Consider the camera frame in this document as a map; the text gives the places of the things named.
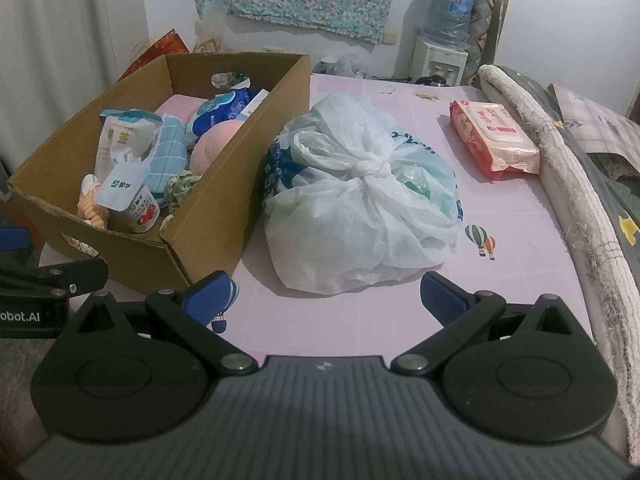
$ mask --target blue gripper pad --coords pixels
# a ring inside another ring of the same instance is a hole
[[[190,286],[181,295],[185,313],[206,326],[229,309],[238,297],[238,286],[226,272],[216,272],[211,278]]]
[[[473,295],[436,272],[427,272],[422,277],[420,299],[442,326],[456,320],[475,304]]]
[[[17,251],[26,249],[31,242],[31,235],[24,227],[0,227],[0,251]]]

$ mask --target wet wipes package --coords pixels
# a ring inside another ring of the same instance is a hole
[[[200,106],[187,131],[193,132],[196,137],[203,136],[212,126],[238,117],[254,97],[255,92],[249,88],[239,88],[216,96]]]
[[[504,106],[453,101],[449,108],[451,125],[489,179],[505,171],[538,173],[540,152]]]

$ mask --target pink wet wipes pack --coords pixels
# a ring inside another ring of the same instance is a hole
[[[201,99],[199,97],[176,94],[172,95],[162,103],[158,110],[156,110],[156,114],[159,116],[167,114],[178,117],[180,122],[186,125],[198,111],[198,108],[200,108],[200,106],[205,102],[207,102],[206,99]]]
[[[489,179],[499,180],[505,171],[540,171],[538,148],[504,106],[453,101],[449,109],[451,125]]]

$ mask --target snack package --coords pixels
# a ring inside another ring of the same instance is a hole
[[[540,152],[504,106],[453,101],[449,110],[451,126],[489,179],[505,171],[538,174]]]
[[[104,183],[116,160],[129,157],[151,161],[162,117],[144,110],[105,110],[104,124],[95,156],[95,176]]]

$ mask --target screw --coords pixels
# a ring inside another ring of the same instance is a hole
[[[254,360],[245,354],[227,354],[220,359],[220,364],[228,370],[246,370]]]
[[[418,354],[404,354],[398,358],[399,367],[413,372],[424,370],[428,364],[429,360],[425,356]]]

